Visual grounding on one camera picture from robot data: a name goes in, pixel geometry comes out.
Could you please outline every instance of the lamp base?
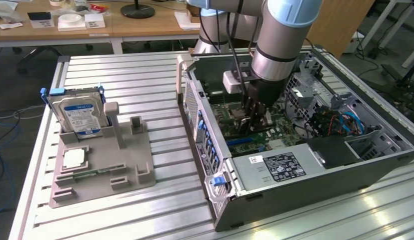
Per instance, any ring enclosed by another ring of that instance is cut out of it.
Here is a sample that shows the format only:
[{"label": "lamp base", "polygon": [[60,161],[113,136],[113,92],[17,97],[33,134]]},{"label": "lamp base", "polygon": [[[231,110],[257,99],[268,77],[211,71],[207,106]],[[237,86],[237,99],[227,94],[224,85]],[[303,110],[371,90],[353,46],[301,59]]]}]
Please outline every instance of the lamp base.
[{"label": "lamp base", "polygon": [[155,9],[141,4],[139,4],[139,9],[136,9],[136,5],[129,4],[120,8],[120,13],[132,19],[147,19],[155,15]]}]

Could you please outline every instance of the aluminum table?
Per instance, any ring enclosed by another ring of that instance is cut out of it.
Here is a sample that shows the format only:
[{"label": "aluminum table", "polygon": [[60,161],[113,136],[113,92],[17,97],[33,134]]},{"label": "aluminum table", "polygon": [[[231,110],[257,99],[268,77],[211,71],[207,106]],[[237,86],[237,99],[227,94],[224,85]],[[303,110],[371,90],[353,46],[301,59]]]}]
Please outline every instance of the aluminum table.
[{"label": "aluminum table", "polygon": [[[46,107],[9,239],[414,239],[414,162],[359,192],[213,231],[176,102],[176,56],[183,53],[77,56],[57,63],[52,87],[101,83],[107,101],[119,103],[119,120],[140,115],[147,121],[157,183],[49,208],[60,125]],[[353,76],[341,64],[337,68]]]}]

